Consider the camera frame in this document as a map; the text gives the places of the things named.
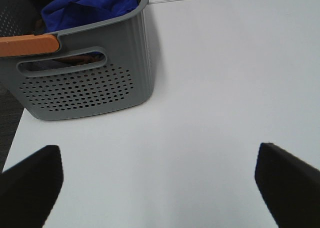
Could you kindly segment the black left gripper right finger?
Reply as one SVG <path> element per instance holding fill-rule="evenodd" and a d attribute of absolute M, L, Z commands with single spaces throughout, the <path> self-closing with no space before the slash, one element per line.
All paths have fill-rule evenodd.
<path fill-rule="evenodd" d="M 278 227 L 319 227 L 318 169 L 273 143 L 261 143 L 254 179 Z"/>

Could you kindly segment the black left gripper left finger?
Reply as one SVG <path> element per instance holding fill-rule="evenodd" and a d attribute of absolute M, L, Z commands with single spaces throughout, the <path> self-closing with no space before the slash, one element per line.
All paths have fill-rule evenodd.
<path fill-rule="evenodd" d="M 63 164 L 57 145 L 47 145 L 2 172 L 1 227 L 43 227 L 63 181 Z"/>

